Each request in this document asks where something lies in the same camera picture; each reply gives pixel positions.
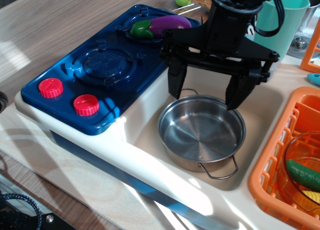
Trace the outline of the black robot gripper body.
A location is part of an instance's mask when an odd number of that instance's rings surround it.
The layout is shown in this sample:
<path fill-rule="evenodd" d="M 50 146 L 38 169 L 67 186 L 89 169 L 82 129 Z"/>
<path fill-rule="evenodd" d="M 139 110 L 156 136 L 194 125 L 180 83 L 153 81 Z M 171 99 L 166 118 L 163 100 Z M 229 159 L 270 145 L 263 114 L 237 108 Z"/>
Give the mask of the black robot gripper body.
<path fill-rule="evenodd" d="M 259 83 L 270 76 L 279 54 L 246 37 L 263 3 L 271 0 L 211 0 L 207 21 L 194 28 L 166 29 L 161 55 L 168 67 L 182 61 L 187 67 L 228 75 L 258 74 Z"/>

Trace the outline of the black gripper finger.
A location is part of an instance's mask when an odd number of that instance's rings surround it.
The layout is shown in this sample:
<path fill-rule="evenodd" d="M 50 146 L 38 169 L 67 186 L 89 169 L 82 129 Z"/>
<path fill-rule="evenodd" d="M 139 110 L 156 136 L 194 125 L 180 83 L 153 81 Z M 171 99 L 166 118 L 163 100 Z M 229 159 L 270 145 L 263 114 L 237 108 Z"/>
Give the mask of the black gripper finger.
<path fill-rule="evenodd" d="M 179 99 L 185 77 L 187 65 L 182 61 L 172 61 L 168 67 L 168 92 L 175 99 Z"/>
<path fill-rule="evenodd" d="M 251 73 L 245 75 L 232 75 L 225 92 L 227 110 L 237 109 L 252 93 L 259 83 L 260 75 Z"/>

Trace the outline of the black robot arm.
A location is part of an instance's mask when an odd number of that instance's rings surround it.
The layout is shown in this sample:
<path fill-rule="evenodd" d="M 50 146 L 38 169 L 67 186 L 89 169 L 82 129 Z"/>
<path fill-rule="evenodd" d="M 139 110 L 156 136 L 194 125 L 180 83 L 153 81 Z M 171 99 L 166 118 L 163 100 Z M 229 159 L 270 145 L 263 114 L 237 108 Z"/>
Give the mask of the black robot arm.
<path fill-rule="evenodd" d="M 168 91 L 175 99 L 181 95 L 189 66 L 230 75 L 225 92 L 228 110 L 238 108 L 257 85 L 268 80 L 270 67 L 280 56 L 246 36 L 266 1 L 274 1 L 282 27 L 281 0 L 211 0 L 201 26 L 163 31 L 160 55 L 168 66 Z"/>

